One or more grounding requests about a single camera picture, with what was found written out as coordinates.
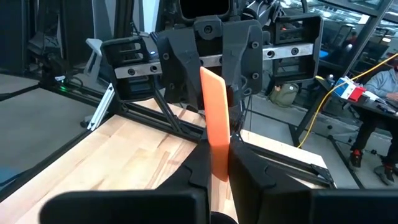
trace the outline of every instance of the orange plastic piece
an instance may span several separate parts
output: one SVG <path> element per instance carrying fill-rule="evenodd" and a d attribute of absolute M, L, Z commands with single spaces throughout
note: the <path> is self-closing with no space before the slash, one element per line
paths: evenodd
<path fill-rule="evenodd" d="M 212 173 L 220 180 L 227 181 L 231 135 L 225 81 L 204 67 L 200 68 L 200 78 L 205 104 L 207 136 L 211 146 Z"/>

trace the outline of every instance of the wooden tabletop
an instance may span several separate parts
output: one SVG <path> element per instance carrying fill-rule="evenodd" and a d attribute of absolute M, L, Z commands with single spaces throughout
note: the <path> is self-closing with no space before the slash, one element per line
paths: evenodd
<path fill-rule="evenodd" d="M 139 104 L 160 110 L 154 100 Z M 199 114 L 173 105 L 170 107 L 180 119 L 205 125 Z M 326 167 L 323 159 L 311 152 L 249 131 L 243 131 L 242 136 L 251 144 Z M 113 116 L 0 203 L 0 223 L 39 223 L 38 214 L 43 204 L 63 192 L 154 189 L 174 173 L 194 147 L 195 143 Z M 229 183 L 213 177 L 212 187 L 211 209 L 237 220 Z"/>

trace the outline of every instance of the mounting bolt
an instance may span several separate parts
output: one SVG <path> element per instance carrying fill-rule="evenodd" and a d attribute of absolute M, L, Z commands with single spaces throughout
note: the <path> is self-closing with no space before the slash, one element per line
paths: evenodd
<path fill-rule="evenodd" d="M 210 34 L 213 31 L 213 28 L 211 26 L 205 26 L 205 29 L 203 30 L 205 34 Z"/>
<path fill-rule="evenodd" d="M 254 41 L 251 43 L 251 48 L 256 49 L 259 47 L 259 43 L 257 41 Z"/>
<path fill-rule="evenodd" d="M 134 69 L 130 68 L 129 70 L 127 70 L 127 73 L 128 73 L 129 75 L 135 75 L 135 74 L 136 74 L 136 71 L 134 71 Z"/>
<path fill-rule="evenodd" d="M 164 59 L 164 60 L 170 59 L 170 55 L 169 55 L 168 53 L 164 53 L 164 54 L 163 54 L 163 59 Z"/>
<path fill-rule="evenodd" d="M 251 76 L 252 79 L 256 80 L 260 77 L 260 75 L 257 72 L 254 72 L 253 75 Z"/>
<path fill-rule="evenodd" d="M 294 48 L 292 49 L 292 55 L 297 55 L 298 53 L 299 53 L 299 49 L 296 48 L 296 47 L 294 47 Z"/>

